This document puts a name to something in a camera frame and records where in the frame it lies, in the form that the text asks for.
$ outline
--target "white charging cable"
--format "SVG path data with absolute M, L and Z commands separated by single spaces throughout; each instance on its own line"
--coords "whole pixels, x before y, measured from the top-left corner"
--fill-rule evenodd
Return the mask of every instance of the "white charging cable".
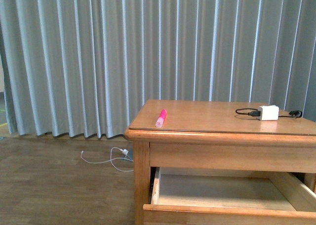
M 125 157 L 116 157 L 116 158 L 112 158 L 112 151 L 113 149 L 117 149 L 117 150 L 120 150 L 125 156 L 129 157 L 129 158 L 125 158 Z M 128 150 L 122 150 L 120 148 L 117 148 L 117 147 L 113 147 L 111 148 L 111 152 L 110 152 L 110 160 L 107 160 L 107 161 L 104 161 L 104 162 L 89 162 L 88 160 L 84 159 L 83 158 L 83 150 L 81 151 L 81 159 L 87 163 L 90 163 L 90 164 L 99 164 L 99 163 L 106 163 L 106 162 L 110 162 L 112 164 L 112 166 L 117 169 L 118 171 L 120 172 L 133 172 L 134 170 L 120 170 L 118 169 L 116 166 L 114 166 L 114 164 L 112 163 L 113 160 L 116 160 L 116 159 L 122 159 L 122 160 L 127 160 L 127 161 L 131 161 L 131 162 L 134 162 L 133 159 L 130 158 L 130 156 L 128 156 Z

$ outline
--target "white charger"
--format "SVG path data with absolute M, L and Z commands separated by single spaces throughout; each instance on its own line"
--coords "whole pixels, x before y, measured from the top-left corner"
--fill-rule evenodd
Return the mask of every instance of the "white charger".
M 260 116 L 257 116 L 258 120 L 277 120 L 279 108 L 276 105 L 260 106 L 258 111 L 261 112 Z

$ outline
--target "wooden floor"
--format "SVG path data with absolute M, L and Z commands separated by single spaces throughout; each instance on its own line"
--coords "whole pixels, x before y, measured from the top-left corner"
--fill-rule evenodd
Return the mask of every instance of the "wooden floor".
M 128 141 L 0 140 L 0 225 L 132 225 L 132 172 L 104 161 Z M 121 157 L 120 151 L 114 156 Z M 122 170 L 132 162 L 114 161 Z

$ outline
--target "wooden table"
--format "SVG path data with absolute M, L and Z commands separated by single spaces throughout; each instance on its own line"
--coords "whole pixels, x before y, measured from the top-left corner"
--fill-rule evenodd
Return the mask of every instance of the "wooden table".
M 316 224 L 316 197 L 304 185 L 299 197 L 309 197 L 312 208 L 299 212 L 150 204 L 151 167 L 301 172 L 306 173 L 305 184 L 315 190 L 316 123 L 303 118 L 259 121 L 235 113 L 263 105 L 149 100 L 125 133 L 134 143 L 135 224 L 170 219 L 172 224 L 204 224 L 200 219 L 205 224 Z M 167 117 L 163 127 L 156 128 L 162 109 Z

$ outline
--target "open drawer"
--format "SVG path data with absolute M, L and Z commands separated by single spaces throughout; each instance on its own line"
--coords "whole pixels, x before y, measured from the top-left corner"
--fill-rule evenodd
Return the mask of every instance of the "open drawer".
M 285 172 L 157 168 L 145 225 L 316 225 L 316 195 Z

